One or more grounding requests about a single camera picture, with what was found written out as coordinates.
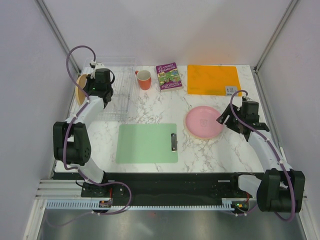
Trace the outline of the pink plate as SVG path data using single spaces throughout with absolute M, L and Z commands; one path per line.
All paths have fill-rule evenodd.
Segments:
M 221 114 L 210 106 L 197 106 L 192 108 L 184 118 L 187 131 L 199 139 L 212 139 L 223 131 L 223 125 L 217 122 Z

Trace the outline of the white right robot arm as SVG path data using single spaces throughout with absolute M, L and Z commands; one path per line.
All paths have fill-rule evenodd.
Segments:
M 235 197 L 245 192 L 256 198 L 262 212 L 299 213 L 302 208 L 306 178 L 302 171 L 294 170 L 282 157 L 271 140 L 268 126 L 260 122 L 259 104 L 245 97 L 241 107 L 230 103 L 217 118 L 217 122 L 244 136 L 255 151 L 263 168 L 262 177 L 241 174 L 229 184 Z

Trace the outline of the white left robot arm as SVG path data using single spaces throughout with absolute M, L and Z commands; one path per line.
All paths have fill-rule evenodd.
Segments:
M 53 155 L 63 163 L 67 171 L 76 170 L 87 183 L 93 184 L 92 191 L 99 197 L 106 196 L 110 185 L 104 181 L 105 172 L 91 157 L 92 147 L 87 127 L 112 100 L 115 81 L 114 73 L 106 68 L 95 69 L 86 77 L 86 84 L 79 89 L 86 100 L 75 115 L 53 125 Z

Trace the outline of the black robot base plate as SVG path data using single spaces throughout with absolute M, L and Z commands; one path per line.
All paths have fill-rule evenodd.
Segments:
M 81 196 L 112 198 L 117 204 L 220 205 L 223 199 L 246 200 L 240 173 L 107 173 L 108 186 L 83 183 Z

